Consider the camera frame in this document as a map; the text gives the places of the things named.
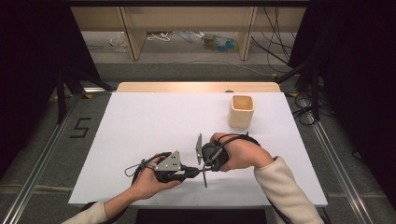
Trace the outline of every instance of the white table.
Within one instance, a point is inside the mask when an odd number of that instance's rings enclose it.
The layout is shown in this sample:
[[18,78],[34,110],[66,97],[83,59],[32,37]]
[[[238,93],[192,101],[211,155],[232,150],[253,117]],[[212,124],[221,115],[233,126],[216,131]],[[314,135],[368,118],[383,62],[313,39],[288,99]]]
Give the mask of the white table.
[[[180,151],[183,164],[198,166],[195,144],[214,132],[245,133],[257,139],[273,156],[285,159],[297,183],[315,206],[326,206],[289,106],[280,92],[244,92],[255,101],[247,130],[227,124],[229,103],[236,93],[113,93],[69,203],[103,201],[124,191],[132,178],[125,168],[155,153]],[[136,202],[138,208],[260,208],[270,205],[256,182],[253,169],[206,173],[186,179],[174,189]]]

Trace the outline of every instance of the black backdrop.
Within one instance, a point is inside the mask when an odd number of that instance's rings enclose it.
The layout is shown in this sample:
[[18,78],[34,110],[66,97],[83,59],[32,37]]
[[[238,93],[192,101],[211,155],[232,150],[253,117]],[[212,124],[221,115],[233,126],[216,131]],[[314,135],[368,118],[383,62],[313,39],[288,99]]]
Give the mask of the black backdrop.
[[35,130],[60,70],[73,65],[100,78],[69,7],[0,1],[0,21],[1,177]]
[[[334,112],[396,209],[396,3],[355,2],[320,75]],[[307,9],[290,66],[306,59],[331,13]]]

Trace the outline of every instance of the metal rail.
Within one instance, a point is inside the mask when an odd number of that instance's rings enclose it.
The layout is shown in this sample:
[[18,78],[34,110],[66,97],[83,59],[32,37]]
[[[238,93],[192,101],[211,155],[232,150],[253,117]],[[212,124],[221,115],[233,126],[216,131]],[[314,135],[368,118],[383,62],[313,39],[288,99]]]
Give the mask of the metal rail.
[[344,168],[344,165],[341,163],[334,147],[332,146],[332,142],[324,131],[321,122],[317,121],[313,126],[318,140],[322,145],[327,158],[329,159],[334,173],[337,176],[338,181],[340,182],[341,188],[343,189],[346,198],[349,201],[349,204],[352,207],[352,210],[355,213],[355,216],[358,219],[359,223],[374,223],[370,217],[370,214],[363,199],[353,185],[352,180],[347,174],[347,170]]
[[9,207],[7,212],[6,218],[3,221],[3,224],[14,224],[19,221],[21,215],[23,213],[24,208],[28,204],[34,190],[35,186],[38,183],[40,177],[44,173],[44,170],[50,161],[50,157],[52,152],[58,145],[59,139],[62,136],[64,126],[68,121],[70,114],[73,112],[77,102],[79,100],[79,96],[75,95],[72,96],[68,112],[64,116],[64,119],[61,123],[56,124],[54,131],[52,132],[49,141],[47,142],[46,146],[43,149],[40,157],[38,158],[37,162],[35,163],[35,167],[33,168],[32,172],[29,174],[29,177],[23,184],[21,191],[19,192],[18,196],[16,197],[13,204]]

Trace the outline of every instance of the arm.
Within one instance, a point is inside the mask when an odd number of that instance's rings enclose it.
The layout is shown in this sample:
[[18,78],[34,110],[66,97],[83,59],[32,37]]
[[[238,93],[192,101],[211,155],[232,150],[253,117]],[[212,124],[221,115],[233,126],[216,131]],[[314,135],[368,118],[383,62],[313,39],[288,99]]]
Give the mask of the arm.
[[71,223],[101,223],[107,221],[123,209],[138,200],[148,199],[156,193],[171,189],[179,185],[179,181],[171,181],[168,183],[161,183],[154,175],[151,169],[143,169],[136,181],[125,190],[123,193],[109,199],[104,203],[96,203],[88,210],[85,210],[76,216],[66,220],[64,224]]
[[[225,133],[214,133],[215,142]],[[230,137],[220,139],[223,143]],[[268,199],[287,216],[292,223],[323,223],[315,206],[294,180],[290,168],[281,158],[273,159],[270,153],[249,141],[238,139],[225,146],[230,159],[220,167],[223,172],[254,166],[254,174]],[[278,223],[283,223],[276,216]]]

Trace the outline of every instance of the clutter on shelf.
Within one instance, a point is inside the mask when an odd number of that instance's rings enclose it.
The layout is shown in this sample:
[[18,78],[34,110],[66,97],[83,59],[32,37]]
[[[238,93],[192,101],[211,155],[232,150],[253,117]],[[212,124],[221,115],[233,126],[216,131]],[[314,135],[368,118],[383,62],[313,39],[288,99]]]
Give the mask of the clutter on shelf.
[[115,38],[110,38],[110,45],[114,47],[116,52],[128,52],[128,44],[126,43],[124,32],[117,32]]
[[238,46],[235,41],[231,38],[223,37],[220,35],[205,34],[203,40],[206,45],[210,45],[216,48],[219,52],[224,52],[227,49],[238,50]]

